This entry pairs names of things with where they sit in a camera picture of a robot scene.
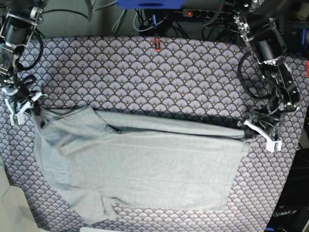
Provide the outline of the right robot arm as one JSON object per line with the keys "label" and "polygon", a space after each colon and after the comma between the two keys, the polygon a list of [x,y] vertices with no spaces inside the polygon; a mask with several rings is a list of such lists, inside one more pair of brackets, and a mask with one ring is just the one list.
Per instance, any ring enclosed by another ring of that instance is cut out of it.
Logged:
{"label": "right robot arm", "polygon": [[[42,21],[42,15],[48,4],[47,0],[2,0],[7,9],[7,15],[0,28],[0,88],[6,93],[8,105],[21,107],[31,99],[33,91],[28,86],[36,79],[29,75],[24,80],[17,77],[19,72],[33,69],[43,54],[43,41],[37,26]],[[23,66],[19,60],[30,40],[39,42],[39,53],[32,64]]]}

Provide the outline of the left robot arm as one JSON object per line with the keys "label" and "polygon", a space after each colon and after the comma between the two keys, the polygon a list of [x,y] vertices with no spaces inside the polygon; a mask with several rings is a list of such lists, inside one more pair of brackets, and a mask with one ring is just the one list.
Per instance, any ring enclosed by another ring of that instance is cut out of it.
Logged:
{"label": "left robot arm", "polygon": [[[237,77],[249,96],[266,102],[249,114],[249,122],[266,133],[273,132],[275,139],[280,136],[285,115],[297,111],[300,101],[292,71],[284,57],[287,46],[276,25],[291,3],[290,0],[238,0],[233,12],[240,38],[249,48],[239,62]],[[271,87],[264,96],[255,95],[245,84],[242,69],[249,56],[255,58],[262,79]]]}

